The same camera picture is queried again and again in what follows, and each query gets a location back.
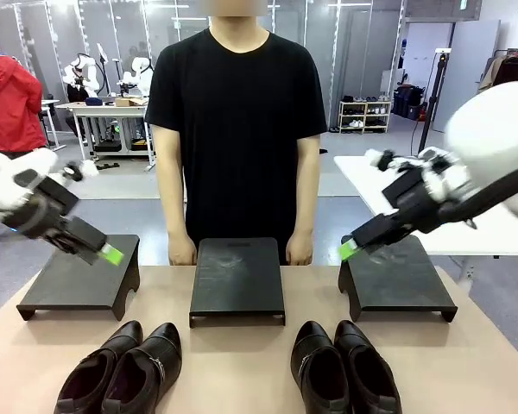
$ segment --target desk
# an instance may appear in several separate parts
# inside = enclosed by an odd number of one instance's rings
[[[364,157],[335,157],[334,160],[375,216],[392,210],[382,190],[393,181],[393,171],[381,172]],[[475,218],[474,222],[477,230],[464,223],[449,223],[428,235],[413,233],[428,254],[464,257],[459,284],[467,291],[471,288],[478,257],[518,256],[518,219],[502,204]]]
[[[144,155],[146,151],[133,151],[127,147],[126,134],[123,127],[123,119],[124,118],[144,118],[146,115],[147,106],[129,106],[129,107],[118,107],[118,106],[87,106],[84,102],[75,102],[75,103],[64,103],[62,105],[56,106],[58,109],[70,110],[75,117],[75,125],[77,128],[77,135],[79,138],[80,152],[83,154],[83,159],[86,159],[85,156],[85,147],[83,143],[82,134],[80,133],[80,126],[77,118],[81,118],[83,121],[83,126],[85,128],[85,136],[87,138],[88,146],[90,149],[91,157],[94,157],[95,154],[99,155],[110,155],[110,156],[135,156],[135,155]],[[96,118],[116,118],[119,124],[119,137],[121,139],[121,151],[117,152],[96,152],[94,153],[94,149],[92,146],[92,138],[90,132],[90,123],[92,124],[92,129],[94,131],[101,130],[105,133],[104,128],[99,129],[98,123],[96,122]],[[144,123],[144,132],[146,135],[146,146],[147,146],[147,155],[149,164],[146,167],[146,171],[149,171],[155,166],[155,157],[152,151],[151,139],[149,136],[148,124]]]
[[[52,130],[52,135],[54,136],[54,147],[52,151],[59,151],[62,148],[65,148],[65,145],[60,145],[58,142],[58,135],[55,132],[54,120],[52,119],[52,115],[50,114],[50,105],[58,103],[58,99],[42,99],[42,111],[46,112],[48,121],[50,122],[50,129]]]
[[[283,267],[287,326],[188,328],[195,267],[141,267],[141,286],[122,322],[95,311],[16,309],[29,284],[0,310],[0,414],[52,412],[67,375],[122,323],[144,337],[176,324],[182,372],[157,414],[303,414],[290,355],[313,319],[333,336],[349,318],[338,267]],[[495,325],[439,271],[458,306],[453,323],[433,314],[391,315],[359,324],[392,367],[406,414],[518,414],[518,353]]]

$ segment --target person in red jacket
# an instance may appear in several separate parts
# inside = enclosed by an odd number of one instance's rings
[[[44,147],[39,123],[42,85],[19,63],[0,55],[0,152],[10,158]]]

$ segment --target black shoe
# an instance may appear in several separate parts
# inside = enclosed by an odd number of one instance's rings
[[[401,414],[401,400],[388,363],[350,321],[336,329],[334,345],[344,360],[355,414]]]
[[[181,368],[179,332],[172,323],[164,323],[119,361],[105,392],[102,413],[154,413]]]
[[[119,328],[102,348],[75,367],[61,387],[55,414],[93,414],[100,411],[105,390],[121,357],[142,343],[142,326],[130,321]]]
[[[318,323],[305,322],[290,362],[306,414],[345,414],[350,407],[345,370],[338,351]]]

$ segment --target hand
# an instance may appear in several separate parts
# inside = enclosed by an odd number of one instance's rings
[[[169,235],[169,263],[171,266],[194,266],[198,252],[192,239],[183,235]]]
[[[313,235],[294,231],[286,246],[286,261],[290,266],[308,266],[313,261]]]

